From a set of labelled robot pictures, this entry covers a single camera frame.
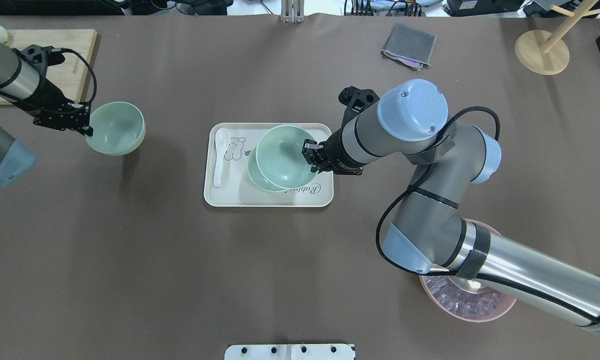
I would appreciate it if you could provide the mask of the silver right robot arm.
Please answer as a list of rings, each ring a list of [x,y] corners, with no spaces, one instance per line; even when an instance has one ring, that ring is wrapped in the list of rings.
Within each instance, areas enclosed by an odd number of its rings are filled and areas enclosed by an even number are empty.
[[[445,96],[424,79],[408,80],[366,104],[329,139],[304,141],[313,172],[360,174],[393,153],[417,168],[377,240],[393,266],[424,276],[475,280],[600,335],[600,275],[554,259],[457,215],[471,184],[483,183],[502,158],[496,137],[450,117]]]

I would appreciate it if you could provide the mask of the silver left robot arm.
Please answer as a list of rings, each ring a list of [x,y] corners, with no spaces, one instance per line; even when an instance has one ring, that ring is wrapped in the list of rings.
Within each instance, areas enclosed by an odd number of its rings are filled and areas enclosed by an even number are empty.
[[[38,45],[17,50],[0,42],[0,97],[30,115],[37,126],[91,137],[92,100],[67,98],[46,76],[49,67],[62,64],[66,53],[74,50]],[[19,180],[35,163],[35,155],[0,127],[0,188]]]

